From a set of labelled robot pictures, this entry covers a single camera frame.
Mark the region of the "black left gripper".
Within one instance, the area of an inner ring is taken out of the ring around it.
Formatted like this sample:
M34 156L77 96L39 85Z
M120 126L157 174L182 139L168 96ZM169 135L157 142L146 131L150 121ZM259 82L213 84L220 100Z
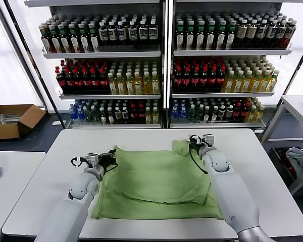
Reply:
M111 171L117 167L115 150L110 150L108 153L103 153L98 156L98 164L105 171Z

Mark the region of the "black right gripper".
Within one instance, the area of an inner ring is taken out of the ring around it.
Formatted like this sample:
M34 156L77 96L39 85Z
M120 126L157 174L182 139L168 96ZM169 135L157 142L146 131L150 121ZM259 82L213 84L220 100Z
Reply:
M198 135L191 135L189 136L189 139L193 140L189 141L189 146L193 147L194 150L196 150L197 152L200 150L201 147L205 146L203 139Z

